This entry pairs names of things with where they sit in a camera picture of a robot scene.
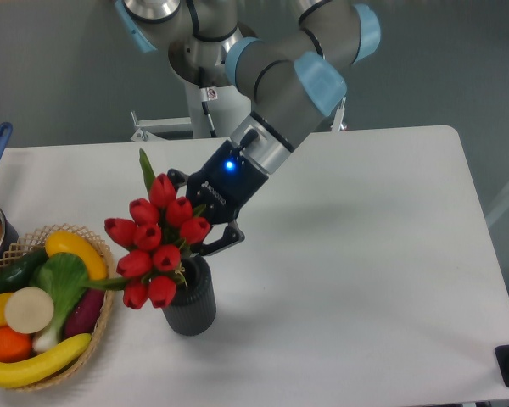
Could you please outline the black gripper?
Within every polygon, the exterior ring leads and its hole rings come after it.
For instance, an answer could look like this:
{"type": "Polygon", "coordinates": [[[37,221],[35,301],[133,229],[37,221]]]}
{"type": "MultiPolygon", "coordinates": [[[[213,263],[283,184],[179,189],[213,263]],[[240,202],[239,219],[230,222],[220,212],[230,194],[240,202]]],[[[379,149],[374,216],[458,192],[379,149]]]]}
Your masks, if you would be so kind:
{"type": "Polygon", "coordinates": [[[244,240],[236,219],[268,175],[247,160],[239,147],[224,141],[199,171],[188,175],[169,169],[166,174],[175,192],[187,197],[193,207],[205,205],[203,217],[211,225],[229,222],[214,242],[195,243],[193,255],[211,256],[244,240]]]}

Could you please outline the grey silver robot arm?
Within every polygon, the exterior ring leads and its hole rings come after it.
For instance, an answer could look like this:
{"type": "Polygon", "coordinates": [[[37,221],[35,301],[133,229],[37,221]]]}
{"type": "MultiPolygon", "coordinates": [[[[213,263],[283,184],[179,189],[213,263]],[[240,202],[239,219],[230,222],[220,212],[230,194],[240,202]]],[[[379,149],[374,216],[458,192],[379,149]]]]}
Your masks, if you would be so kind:
{"type": "Polygon", "coordinates": [[[376,14],[365,4],[295,1],[299,29],[269,44],[247,36],[234,1],[118,1],[115,8],[144,52],[168,52],[176,73],[199,90],[202,112],[212,118],[208,92],[234,86],[254,107],[202,168],[170,170],[204,217],[224,228],[212,243],[192,251],[211,255],[244,239],[240,209],[326,118],[341,115],[347,86],[341,70],[372,55],[381,40],[376,14]]]}

